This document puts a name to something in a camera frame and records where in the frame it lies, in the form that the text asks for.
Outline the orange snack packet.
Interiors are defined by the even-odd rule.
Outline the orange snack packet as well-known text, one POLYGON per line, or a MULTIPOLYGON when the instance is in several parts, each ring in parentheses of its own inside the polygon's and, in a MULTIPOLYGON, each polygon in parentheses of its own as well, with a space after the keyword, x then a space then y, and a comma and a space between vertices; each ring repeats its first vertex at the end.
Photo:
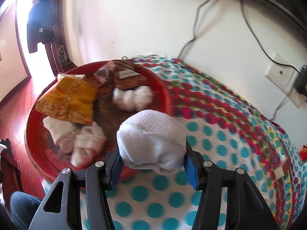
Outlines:
POLYGON ((65 76, 43 94, 35 109, 52 118, 83 125, 94 120, 97 88, 72 75, 65 76))

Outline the black power adapter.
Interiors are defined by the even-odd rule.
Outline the black power adapter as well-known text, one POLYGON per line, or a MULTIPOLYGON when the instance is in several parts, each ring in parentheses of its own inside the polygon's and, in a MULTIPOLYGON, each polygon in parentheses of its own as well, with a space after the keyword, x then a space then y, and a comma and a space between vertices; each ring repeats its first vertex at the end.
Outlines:
POLYGON ((294 88, 299 94, 304 95, 305 97, 307 97, 306 84, 307 84, 307 66, 304 65, 301 68, 301 71, 295 80, 294 88))

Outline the polka dot tablecloth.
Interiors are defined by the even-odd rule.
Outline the polka dot tablecloth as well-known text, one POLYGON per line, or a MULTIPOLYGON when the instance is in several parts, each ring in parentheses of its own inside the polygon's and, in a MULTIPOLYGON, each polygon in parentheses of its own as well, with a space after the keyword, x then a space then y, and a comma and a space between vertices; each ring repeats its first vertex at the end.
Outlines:
MULTIPOLYGON (((290 229, 306 208, 306 163, 283 129, 212 77, 174 58, 138 56, 171 92, 174 114, 191 147, 220 168, 243 168, 272 211, 280 229, 290 229), (274 169, 290 159, 286 175, 274 169)), ((116 229, 190 229, 200 192, 185 172, 166 176, 144 170, 107 193, 116 229)))

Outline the black hanging jacket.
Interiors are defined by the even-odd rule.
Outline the black hanging jacket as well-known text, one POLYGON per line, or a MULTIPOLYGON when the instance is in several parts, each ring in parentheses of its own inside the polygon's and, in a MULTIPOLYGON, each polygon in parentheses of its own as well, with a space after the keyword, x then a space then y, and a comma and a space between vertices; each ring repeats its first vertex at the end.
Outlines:
POLYGON ((47 44, 55 40, 53 26, 58 22, 51 0, 33 0, 32 3, 26 25, 29 53, 37 52, 38 43, 47 44))

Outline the brown patterned snack bag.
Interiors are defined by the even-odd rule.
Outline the brown patterned snack bag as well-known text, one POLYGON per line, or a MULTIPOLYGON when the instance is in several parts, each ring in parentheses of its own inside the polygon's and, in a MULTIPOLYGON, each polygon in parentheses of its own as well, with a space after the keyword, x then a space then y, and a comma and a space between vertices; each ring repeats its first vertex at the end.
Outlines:
POLYGON ((128 90, 147 86, 147 78, 135 69, 132 60, 112 60, 101 66, 93 74, 86 74, 82 80, 96 88, 111 86, 120 90, 128 90))

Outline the red snack packet right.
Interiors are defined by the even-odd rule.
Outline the red snack packet right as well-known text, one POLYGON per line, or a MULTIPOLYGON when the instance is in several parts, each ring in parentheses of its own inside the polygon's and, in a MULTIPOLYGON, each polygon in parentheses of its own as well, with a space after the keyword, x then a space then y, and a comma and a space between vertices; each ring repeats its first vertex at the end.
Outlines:
POLYGON ((306 162, 307 161, 307 146, 304 145, 300 151, 299 151, 299 155, 302 159, 302 161, 306 162))

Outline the round red tray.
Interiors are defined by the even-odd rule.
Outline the round red tray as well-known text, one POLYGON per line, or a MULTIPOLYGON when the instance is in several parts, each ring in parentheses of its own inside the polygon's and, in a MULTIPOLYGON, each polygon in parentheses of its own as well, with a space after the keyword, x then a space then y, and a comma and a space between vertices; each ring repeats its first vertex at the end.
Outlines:
MULTIPOLYGON (((139 64, 136 65, 135 71, 147 78, 148 85, 153 91, 153 102, 149 109, 171 115, 171 100, 166 82, 153 71, 139 64)), ((94 121, 102 127, 107 142, 93 161, 102 160, 109 151, 115 149, 116 132, 120 124, 132 116, 131 112, 121 111, 111 102, 112 94, 105 93, 111 89, 111 86, 100 88, 98 99, 94 101, 94 121)), ((40 176, 52 183, 63 168, 71 168, 73 171, 77 168, 71 165, 71 156, 55 146, 50 132, 43 126, 43 118, 45 118, 44 114, 35 108, 30 109, 24 138, 26 152, 33 167, 40 176)))

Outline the white wall socket plate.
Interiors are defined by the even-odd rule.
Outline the white wall socket plate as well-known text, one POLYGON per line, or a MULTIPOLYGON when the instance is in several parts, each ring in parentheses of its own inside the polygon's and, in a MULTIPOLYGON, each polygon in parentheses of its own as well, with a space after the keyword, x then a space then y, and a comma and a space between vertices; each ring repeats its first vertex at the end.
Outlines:
POLYGON ((306 96, 299 94, 294 88, 298 72, 278 53, 273 53, 272 59, 265 77, 277 86, 297 108, 302 108, 306 105, 306 96))

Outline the small red white box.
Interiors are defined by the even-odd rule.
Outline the small red white box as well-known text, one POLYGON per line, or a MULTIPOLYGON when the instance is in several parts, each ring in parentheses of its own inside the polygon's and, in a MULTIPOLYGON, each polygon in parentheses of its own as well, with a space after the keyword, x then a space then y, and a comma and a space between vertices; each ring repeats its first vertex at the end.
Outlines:
POLYGON ((283 178, 286 175, 289 167, 290 167, 290 159, 283 158, 279 166, 274 169, 275 179, 279 180, 283 178))

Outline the white sock ball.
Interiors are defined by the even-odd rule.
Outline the white sock ball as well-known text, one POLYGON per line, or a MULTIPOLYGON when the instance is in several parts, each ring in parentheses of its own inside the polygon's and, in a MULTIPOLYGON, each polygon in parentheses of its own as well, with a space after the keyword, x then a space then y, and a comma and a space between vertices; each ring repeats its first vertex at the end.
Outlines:
POLYGON ((116 140, 125 166, 166 175, 181 170, 186 136, 185 127, 173 117, 143 110, 120 125, 116 140))

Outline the white sock pair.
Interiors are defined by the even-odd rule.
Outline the white sock pair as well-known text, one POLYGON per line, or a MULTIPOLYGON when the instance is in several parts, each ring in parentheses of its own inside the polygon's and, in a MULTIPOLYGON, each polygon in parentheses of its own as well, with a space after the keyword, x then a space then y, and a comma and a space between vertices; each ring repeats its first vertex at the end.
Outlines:
POLYGON ((142 111, 147 109, 153 102, 154 94, 148 86, 139 86, 135 90, 113 91, 112 102, 122 111, 142 111))

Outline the blue jeans leg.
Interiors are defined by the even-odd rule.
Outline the blue jeans leg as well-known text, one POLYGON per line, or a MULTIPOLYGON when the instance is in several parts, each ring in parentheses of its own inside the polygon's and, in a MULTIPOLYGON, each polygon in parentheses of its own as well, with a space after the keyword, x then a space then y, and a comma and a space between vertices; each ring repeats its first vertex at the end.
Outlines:
POLYGON ((28 230, 42 199, 16 191, 10 197, 12 221, 18 229, 28 230))

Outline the white knotted sock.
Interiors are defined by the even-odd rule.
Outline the white knotted sock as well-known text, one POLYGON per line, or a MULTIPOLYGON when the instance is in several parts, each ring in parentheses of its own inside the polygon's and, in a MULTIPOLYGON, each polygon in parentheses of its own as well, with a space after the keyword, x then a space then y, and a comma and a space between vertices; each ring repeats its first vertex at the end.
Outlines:
POLYGON ((100 154, 107 138, 96 122, 79 127, 77 124, 47 116, 44 127, 50 132, 53 142, 65 154, 71 155, 70 163, 76 168, 89 165, 100 154))

